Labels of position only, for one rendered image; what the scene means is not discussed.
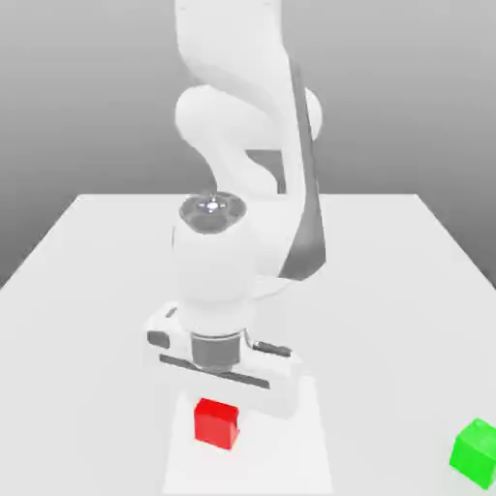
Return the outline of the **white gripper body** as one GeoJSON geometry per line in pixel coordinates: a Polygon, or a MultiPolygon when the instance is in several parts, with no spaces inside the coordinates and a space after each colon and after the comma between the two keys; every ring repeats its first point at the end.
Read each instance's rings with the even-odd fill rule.
{"type": "Polygon", "coordinates": [[[242,414],[257,411],[281,419],[297,409],[303,363],[294,351],[279,356],[243,349],[241,362],[221,373],[204,370],[186,356],[161,347],[147,347],[143,361],[157,384],[191,400],[207,398],[235,406],[242,414]]]}

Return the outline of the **small red cube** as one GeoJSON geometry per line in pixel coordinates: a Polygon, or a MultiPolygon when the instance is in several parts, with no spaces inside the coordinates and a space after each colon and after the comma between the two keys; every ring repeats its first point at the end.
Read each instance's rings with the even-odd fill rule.
{"type": "Polygon", "coordinates": [[[231,450],[237,438],[239,409],[202,398],[194,410],[195,439],[223,450],[231,450]]]}

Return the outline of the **small green cube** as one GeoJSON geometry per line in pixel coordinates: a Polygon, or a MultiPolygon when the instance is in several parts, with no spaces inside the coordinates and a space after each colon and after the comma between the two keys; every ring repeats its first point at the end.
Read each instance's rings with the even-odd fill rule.
{"type": "Polygon", "coordinates": [[[456,435],[449,465],[488,490],[496,482],[496,427],[473,419],[456,435]]]}

